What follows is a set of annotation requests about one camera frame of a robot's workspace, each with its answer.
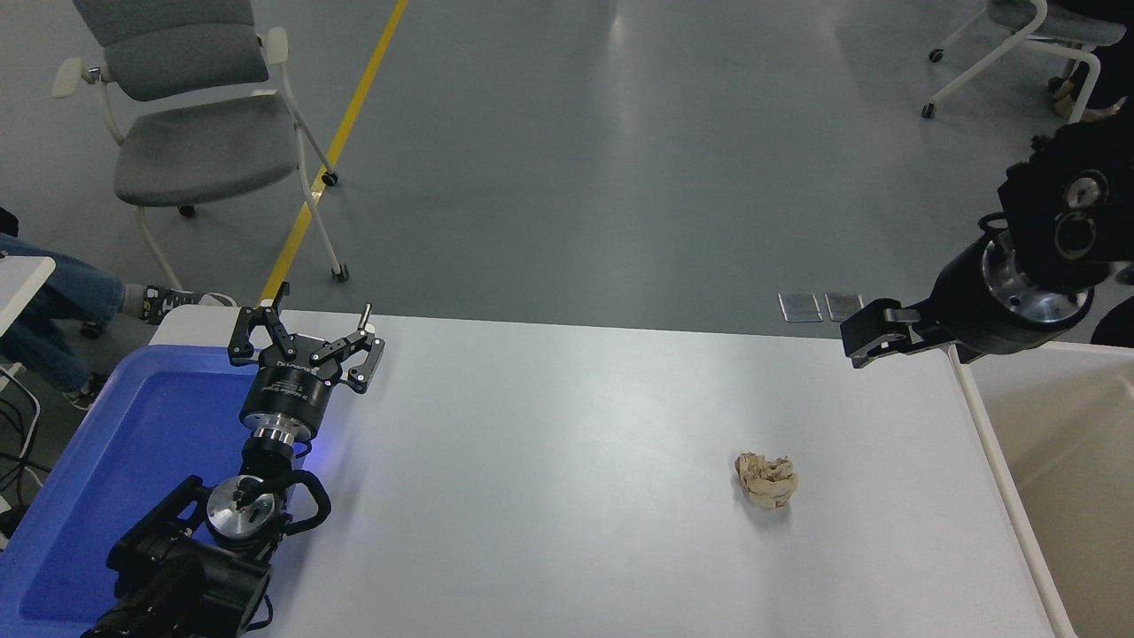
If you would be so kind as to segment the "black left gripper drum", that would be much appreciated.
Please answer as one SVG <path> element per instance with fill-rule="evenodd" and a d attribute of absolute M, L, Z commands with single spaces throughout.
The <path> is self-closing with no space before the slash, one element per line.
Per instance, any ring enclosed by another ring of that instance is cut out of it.
<path fill-rule="evenodd" d="M 312 366 L 304 358 L 289 361 L 277 351 L 262 351 L 240 423 L 249 431 L 276 428 L 294 439 L 315 439 L 340 376 L 337 361 Z"/>

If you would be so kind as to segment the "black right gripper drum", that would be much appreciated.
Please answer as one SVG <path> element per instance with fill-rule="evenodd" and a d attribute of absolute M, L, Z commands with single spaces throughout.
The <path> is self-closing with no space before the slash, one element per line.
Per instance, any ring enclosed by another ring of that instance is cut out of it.
<path fill-rule="evenodd" d="M 1075 327 L 1093 301 L 1093 288 L 1058 294 L 1034 283 L 1012 243 L 973 243 L 916 304 L 916 334 L 967 348 L 976 358 L 1018 354 Z"/>

